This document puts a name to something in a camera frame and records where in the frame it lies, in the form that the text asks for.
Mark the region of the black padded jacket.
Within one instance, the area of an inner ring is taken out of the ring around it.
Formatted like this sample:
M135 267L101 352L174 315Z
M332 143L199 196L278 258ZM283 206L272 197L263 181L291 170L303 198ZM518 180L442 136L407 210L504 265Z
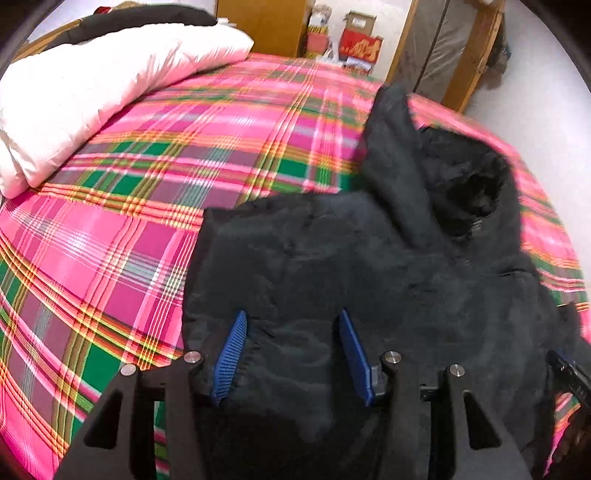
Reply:
M363 129L361 183L204 212L186 273L182 336L211 479L367 479L388 414L356 395L339 337L346 309L370 366L394 350L423 385L458 363L475 378L534 478L554 433L550 350L588 363L521 247L518 192L484 142L416 127L406 92L380 88ZM228 396L212 371L240 310L245 347Z

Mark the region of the pink plaid bed sheet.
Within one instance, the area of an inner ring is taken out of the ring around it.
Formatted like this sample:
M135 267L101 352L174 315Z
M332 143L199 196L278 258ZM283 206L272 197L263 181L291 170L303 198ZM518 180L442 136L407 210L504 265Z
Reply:
M307 60L253 55L151 93L113 117L41 187L1 210L1 442L35 479L211 479L195 416L204 354L184 346L186 273L204 212L361 183L377 82ZM555 292L565 241L514 149L461 115L408 95L416 127L484 142L508 161L521 247L590 340L584 298ZM419 382L394 350L372 367L386 456L367 479L508 479L529 472L513 436L458 363ZM544 475L586 479L589 461Z

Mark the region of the red gift box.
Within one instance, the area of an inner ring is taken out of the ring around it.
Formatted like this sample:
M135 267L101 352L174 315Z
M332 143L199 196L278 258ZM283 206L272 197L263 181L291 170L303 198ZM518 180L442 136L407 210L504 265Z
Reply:
M357 60L375 65L382 48L383 38L346 28L339 40L339 56L353 57Z

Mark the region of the white folded duvet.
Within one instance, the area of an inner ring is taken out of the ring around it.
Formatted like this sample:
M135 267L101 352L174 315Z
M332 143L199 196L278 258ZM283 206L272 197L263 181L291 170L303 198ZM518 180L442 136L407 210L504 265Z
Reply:
M42 184L141 95L242 61L252 46L228 25L148 24L16 61L1 79L2 196Z

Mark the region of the stacked colourful boxes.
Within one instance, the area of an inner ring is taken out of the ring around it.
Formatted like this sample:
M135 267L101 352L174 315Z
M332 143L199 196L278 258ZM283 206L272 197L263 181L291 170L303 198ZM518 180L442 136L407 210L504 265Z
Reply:
M329 49L329 19L332 8L329 5L317 4L311 8L308 18L307 34L305 34L304 56L315 58L324 56Z

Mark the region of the cardboard box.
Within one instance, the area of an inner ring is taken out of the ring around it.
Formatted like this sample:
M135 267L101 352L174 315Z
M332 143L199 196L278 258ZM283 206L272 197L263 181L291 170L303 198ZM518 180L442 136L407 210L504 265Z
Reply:
M344 20L346 22L346 29L370 36L373 33L377 17L361 12L349 11Z

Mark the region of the wooden wardrobe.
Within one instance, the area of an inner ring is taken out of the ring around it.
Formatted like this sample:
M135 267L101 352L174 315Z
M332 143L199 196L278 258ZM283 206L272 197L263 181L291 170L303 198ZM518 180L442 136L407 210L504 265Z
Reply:
M217 0L215 14L249 35L254 53L297 58L314 6L315 0Z

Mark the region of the black garment on pillow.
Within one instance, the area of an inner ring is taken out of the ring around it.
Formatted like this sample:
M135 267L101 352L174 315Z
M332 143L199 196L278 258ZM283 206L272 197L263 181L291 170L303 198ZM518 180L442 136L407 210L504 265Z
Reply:
M79 44L109 33L151 24L214 26L217 18L204 9L180 4L143 5L109 13L93 14L55 37L45 49L62 44Z

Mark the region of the wooden headboard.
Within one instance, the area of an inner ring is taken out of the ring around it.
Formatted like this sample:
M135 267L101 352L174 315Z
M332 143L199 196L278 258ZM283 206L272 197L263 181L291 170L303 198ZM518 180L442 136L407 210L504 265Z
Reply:
M80 23L81 19L76 19L54 30L51 30L50 32L40 36L39 38L33 41L26 40L24 44L18 49L18 51L10 60L10 62L14 63L22 58L26 58L28 56L41 53L59 35L61 35L64 32L67 32L68 30L71 30L72 28L78 26Z

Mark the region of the plush toy with red hat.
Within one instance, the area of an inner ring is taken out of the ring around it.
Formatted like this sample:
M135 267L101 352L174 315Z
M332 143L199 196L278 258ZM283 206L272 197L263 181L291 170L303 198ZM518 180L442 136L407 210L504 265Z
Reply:
M141 3L134 2L134 1L124 1L124 2L121 2L117 5L115 5L115 6L99 6L93 11L93 14L94 15L108 14L112 11L135 8L138 6L141 6Z

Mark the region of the wooden door frame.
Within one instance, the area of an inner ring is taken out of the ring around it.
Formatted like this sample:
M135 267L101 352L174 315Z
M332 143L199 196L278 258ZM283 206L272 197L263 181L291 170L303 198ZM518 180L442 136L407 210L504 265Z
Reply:
M386 81L462 113L486 70L504 1L413 1Z

